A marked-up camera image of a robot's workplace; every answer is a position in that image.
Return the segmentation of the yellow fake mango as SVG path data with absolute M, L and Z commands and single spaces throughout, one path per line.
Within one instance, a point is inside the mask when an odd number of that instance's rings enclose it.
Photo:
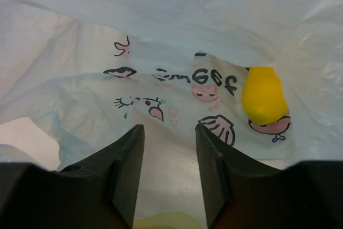
M 271 124 L 288 112 L 282 83 L 273 67 L 249 69 L 242 92 L 247 117 L 259 125 Z

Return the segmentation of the light blue plastic bag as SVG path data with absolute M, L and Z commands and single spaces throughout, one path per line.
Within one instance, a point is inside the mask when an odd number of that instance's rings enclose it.
M 291 160 L 342 158 L 342 0 L 13 0 L 110 26 L 131 55 L 178 68 L 202 50 L 273 66 L 292 117 Z

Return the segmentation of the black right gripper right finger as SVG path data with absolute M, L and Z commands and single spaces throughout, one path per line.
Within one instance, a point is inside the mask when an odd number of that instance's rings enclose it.
M 342 162 L 277 169 L 196 126 L 208 228 L 342 228 Z

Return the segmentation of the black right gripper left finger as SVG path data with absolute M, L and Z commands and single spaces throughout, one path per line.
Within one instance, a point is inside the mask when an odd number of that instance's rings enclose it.
M 1 228 L 131 228 L 144 127 L 63 170 L 1 164 Z

